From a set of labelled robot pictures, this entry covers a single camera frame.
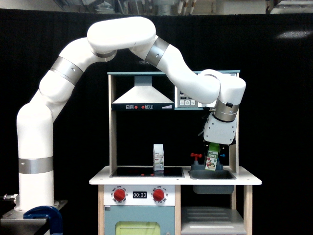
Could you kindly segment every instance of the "digital clock display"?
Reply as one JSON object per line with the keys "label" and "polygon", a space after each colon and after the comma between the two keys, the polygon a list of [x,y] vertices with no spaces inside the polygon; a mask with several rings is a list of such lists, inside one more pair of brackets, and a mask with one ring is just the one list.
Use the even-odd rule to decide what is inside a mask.
{"label": "digital clock display", "polygon": [[133,192],[133,198],[147,198],[147,192]]}

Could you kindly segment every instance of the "sink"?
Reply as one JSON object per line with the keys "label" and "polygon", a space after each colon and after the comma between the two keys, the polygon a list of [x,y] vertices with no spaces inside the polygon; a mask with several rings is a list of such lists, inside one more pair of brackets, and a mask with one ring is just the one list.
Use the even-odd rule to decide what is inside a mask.
{"label": "sink", "polygon": [[[190,170],[190,179],[193,180],[235,180],[228,170]],[[193,185],[197,194],[231,194],[234,191],[233,185]]]}
{"label": "sink", "polygon": [[190,170],[189,176],[193,180],[235,180],[228,170]]}

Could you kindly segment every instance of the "oven window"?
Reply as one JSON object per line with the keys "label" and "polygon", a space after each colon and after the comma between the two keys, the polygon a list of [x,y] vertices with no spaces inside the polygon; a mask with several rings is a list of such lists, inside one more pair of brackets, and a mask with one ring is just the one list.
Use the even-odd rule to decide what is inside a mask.
{"label": "oven window", "polygon": [[155,222],[117,222],[115,235],[161,235],[161,228]]}

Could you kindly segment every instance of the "juice carton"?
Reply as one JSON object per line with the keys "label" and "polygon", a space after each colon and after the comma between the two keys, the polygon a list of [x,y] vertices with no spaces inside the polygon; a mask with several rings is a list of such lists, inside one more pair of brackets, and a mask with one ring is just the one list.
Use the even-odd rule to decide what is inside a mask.
{"label": "juice carton", "polygon": [[206,156],[206,163],[205,169],[206,170],[215,170],[217,164],[217,158],[219,157],[220,153],[220,145],[218,143],[210,143],[207,156]]}
{"label": "juice carton", "polygon": [[153,145],[153,170],[164,170],[164,150],[162,144]]}

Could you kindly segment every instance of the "red knob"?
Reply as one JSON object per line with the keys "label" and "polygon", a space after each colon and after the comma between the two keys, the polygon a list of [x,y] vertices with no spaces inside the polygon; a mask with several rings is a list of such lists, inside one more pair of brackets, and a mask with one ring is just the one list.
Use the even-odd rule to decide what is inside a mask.
{"label": "red knob", "polygon": [[114,192],[114,198],[116,201],[122,201],[125,198],[125,191],[122,189],[118,189]]}
{"label": "red knob", "polygon": [[195,157],[195,161],[197,161],[198,158],[202,158],[202,154],[191,153],[190,157]]}
{"label": "red knob", "polygon": [[161,189],[156,189],[152,196],[156,201],[162,201],[164,199],[164,192]]}

